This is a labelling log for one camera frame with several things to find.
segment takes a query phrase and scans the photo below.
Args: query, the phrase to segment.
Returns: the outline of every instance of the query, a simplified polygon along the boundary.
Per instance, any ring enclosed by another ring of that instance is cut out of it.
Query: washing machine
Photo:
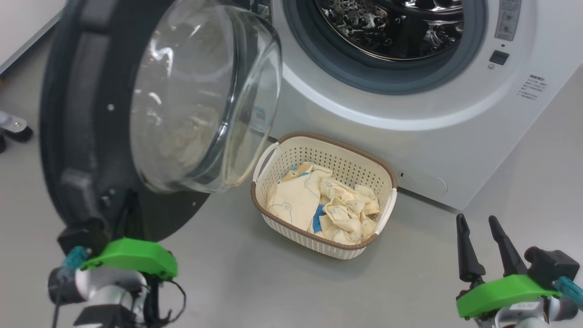
[[[463,209],[581,65],[583,2],[271,0],[271,134],[324,134]]]
[[[112,230],[140,204],[138,235],[161,240],[296,131],[461,209],[583,59],[580,0],[236,2],[67,3],[40,114],[67,225]]]

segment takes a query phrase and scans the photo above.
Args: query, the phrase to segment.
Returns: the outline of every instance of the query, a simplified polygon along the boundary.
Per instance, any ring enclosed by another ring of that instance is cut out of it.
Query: fabric with cartoon print
[[[368,217],[380,211],[374,191],[358,184],[353,190],[331,177],[325,177],[320,184],[320,192],[322,201],[328,202],[324,206],[326,217],[320,216],[322,234],[327,239],[355,245],[374,233],[377,223]],[[328,220],[332,226],[326,231],[324,222]]]
[[[291,169],[268,192],[267,210],[276,217],[307,231],[320,204],[320,182],[332,171],[306,162]]]

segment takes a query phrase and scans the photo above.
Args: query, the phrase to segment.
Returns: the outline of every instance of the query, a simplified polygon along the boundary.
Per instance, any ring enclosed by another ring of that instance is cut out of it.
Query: white basket
[[[354,187],[366,186],[374,191],[381,212],[377,229],[358,245],[343,245],[313,235],[281,220],[266,210],[268,190],[291,168],[313,162],[331,169],[333,178]],[[380,160],[341,142],[309,133],[287,135],[263,152],[253,173],[251,198],[265,222],[285,237],[322,254],[349,260],[360,255],[378,235],[391,216],[397,198],[396,178]]]

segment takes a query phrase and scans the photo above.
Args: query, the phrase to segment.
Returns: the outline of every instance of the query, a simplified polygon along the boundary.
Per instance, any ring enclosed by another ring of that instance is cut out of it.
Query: laundry basket
[[[340,244],[302,231],[266,209],[268,190],[291,168],[304,162],[331,169],[332,177],[349,187],[359,184],[374,191],[381,211],[376,218],[376,231],[370,238],[357,245]],[[265,222],[275,231],[316,252],[349,260],[360,255],[385,227],[395,206],[396,188],[391,170],[375,157],[339,141],[298,132],[284,136],[263,152],[253,174],[251,198]]]

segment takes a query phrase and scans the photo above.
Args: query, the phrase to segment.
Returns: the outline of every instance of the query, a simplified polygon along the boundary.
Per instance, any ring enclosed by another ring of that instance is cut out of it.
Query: gray floor
[[[47,45],[22,61],[0,91],[0,108],[38,130],[38,97]],[[520,252],[561,249],[583,263],[583,70],[542,114],[464,211],[486,280],[502,275],[487,225],[497,215]],[[180,263],[188,293],[174,327],[475,327],[456,317],[454,213],[401,194],[372,246],[351,261],[329,259],[270,230],[246,184],[212,196],[195,218],[164,240]],[[47,327],[45,278],[62,254],[63,228],[45,191],[38,139],[0,155],[0,263],[3,327]],[[578,282],[583,283],[583,274]],[[162,304],[180,295],[163,290]],[[80,307],[65,307],[69,327]],[[583,319],[557,324],[580,327]]]

